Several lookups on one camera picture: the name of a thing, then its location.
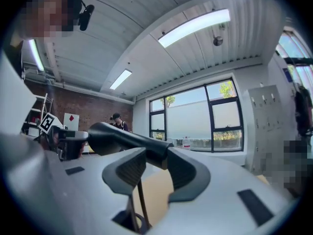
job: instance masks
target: white sign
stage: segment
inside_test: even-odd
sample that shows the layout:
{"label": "white sign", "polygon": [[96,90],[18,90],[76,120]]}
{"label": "white sign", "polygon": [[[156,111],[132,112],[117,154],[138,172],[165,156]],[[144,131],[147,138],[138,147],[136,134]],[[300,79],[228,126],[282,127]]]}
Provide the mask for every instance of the white sign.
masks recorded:
{"label": "white sign", "polygon": [[46,116],[44,117],[44,119],[41,121],[39,128],[46,134],[48,134],[49,130],[51,129],[51,127],[53,125],[59,126],[60,128],[62,128],[62,124],[59,121],[59,119],[50,114],[47,113]]}
{"label": "white sign", "polygon": [[79,115],[64,113],[64,125],[68,127],[69,130],[78,131]]}

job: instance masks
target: ceiling beam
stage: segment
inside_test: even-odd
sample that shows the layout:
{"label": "ceiling beam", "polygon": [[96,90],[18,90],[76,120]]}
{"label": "ceiling beam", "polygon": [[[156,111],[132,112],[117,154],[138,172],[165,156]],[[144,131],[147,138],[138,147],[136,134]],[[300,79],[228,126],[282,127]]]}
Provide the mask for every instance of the ceiling beam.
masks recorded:
{"label": "ceiling beam", "polygon": [[[38,80],[31,79],[31,78],[27,78],[27,80],[34,82],[34,83],[46,85],[46,82],[43,82],[43,81],[38,81]],[[134,100],[131,101],[131,100],[127,100],[124,98],[120,98],[120,97],[116,97],[116,96],[112,96],[112,95],[108,95],[108,94],[104,94],[104,93],[100,93],[100,92],[95,92],[92,90],[83,89],[83,88],[69,85],[66,83],[58,83],[58,82],[54,82],[53,80],[50,80],[50,82],[51,82],[51,84],[50,84],[51,86],[58,87],[58,88],[61,88],[64,90],[77,92],[77,93],[81,93],[81,94],[92,95],[92,96],[96,96],[96,97],[101,97],[101,98],[109,99],[109,100],[120,102],[120,103],[130,104],[130,105],[135,104]]]}
{"label": "ceiling beam", "polygon": [[105,89],[108,89],[115,81],[115,79],[118,78],[120,74],[116,74],[115,70],[117,67],[119,67],[125,60],[127,59],[128,55],[131,53],[131,51],[140,43],[141,40],[143,40],[147,35],[149,35],[153,30],[155,30],[157,27],[159,27],[161,24],[172,18],[173,16],[192,8],[196,5],[203,4],[205,2],[208,2],[211,0],[191,0],[188,1],[173,10],[169,11],[168,13],[164,14],[160,18],[158,18],[156,21],[154,21],[151,25],[149,25],[146,29],[144,29],[136,38],[135,40],[126,48],[126,50],[123,52],[123,54],[119,57],[115,65],[110,70],[108,76],[106,77],[100,91],[103,91]]}
{"label": "ceiling beam", "polygon": [[53,43],[45,43],[45,52],[47,54],[47,59],[55,79],[58,82],[61,82],[62,79],[57,65],[57,61],[55,59]]}

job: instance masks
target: corrugated metal ceiling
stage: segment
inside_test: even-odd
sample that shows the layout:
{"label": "corrugated metal ceiling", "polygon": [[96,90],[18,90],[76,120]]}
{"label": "corrugated metal ceiling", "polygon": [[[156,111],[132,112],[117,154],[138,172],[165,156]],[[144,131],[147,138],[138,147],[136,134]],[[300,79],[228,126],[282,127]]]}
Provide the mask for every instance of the corrugated metal ceiling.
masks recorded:
{"label": "corrugated metal ceiling", "polygon": [[[231,21],[200,30],[166,49],[158,43],[162,32],[213,8],[228,8]],[[271,48],[267,37],[280,34],[278,22],[282,16],[282,10],[274,0],[212,0],[185,10],[158,26],[129,53],[121,69],[127,68],[126,62],[130,62],[129,68],[134,75],[117,90],[139,95],[203,69],[259,57],[264,49]],[[212,31],[215,36],[223,37],[221,46],[213,45]]]}
{"label": "corrugated metal ceiling", "polygon": [[[70,37],[55,39],[55,58],[64,81],[100,91],[109,75],[116,76],[115,70],[119,73],[121,67],[115,64],[134,39],[165,13],[190,0],[83,1],[95,6],[89,26],[84,32],[77,30]],[[123,60],[123,69],[129,68],[133,74],[116,93],[139,95],[195,71],[261,55],[263,48],[267,47],[264,33],[275,30],[265,23],[268,14],[273,13],[273,6],[277,5],[270,0],[212,0],[175,15],[146,36]],[[225,24],[224,30],[214,26],[166,49],[156,41],[163,31],[167,32],[212,8],[230,10],[232,19]],[[212,29],[215,35],[223,37],[222,46],[212,45]],[[48,69],[44,45],[38,44],[44,66]],[[35,63],[28,45],[23,46],[23,58],[28,63]]]}

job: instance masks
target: ceiling light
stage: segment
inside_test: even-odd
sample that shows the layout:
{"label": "ceiling light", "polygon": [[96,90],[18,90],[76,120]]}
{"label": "ceiling light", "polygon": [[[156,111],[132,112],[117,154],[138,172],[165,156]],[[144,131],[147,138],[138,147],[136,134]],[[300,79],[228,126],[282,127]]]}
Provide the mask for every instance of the ceiling light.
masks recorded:
{"label": "ceiling light", "polygon": [[158,41],[164,48],[166,48],[172,43],[175,43],[179,39],[188,36],[191,33],[215,24],[221,24],[228,21],[230,21],[228,9],[215,10],[181,24],[180,26],[166,33],[164,36],[160,37]]}
{"label": "ceiling light", "polygon": [[121,83],[124,82],[126,78],[128,78],[132,72],[130,70],[124,70],[122,74],[115,80],[115,82],[111,85],[110,89],[115,90]]}
{"label": "ceiling light", "polygon": [[38,50],[37,50],[37,46],[36,46],[36,43],[35,43],[35,40],[29,40],[28,43],[29,43],[31,52],[33,54],[33,57],[35,59],[35,62],[37,64],[38,69],[40,71],[44,71],[45,69],[44,69],[43,63],[41,62],[41,59],[40,59],[40,56],[39,56],[39,53],[38,53]]}

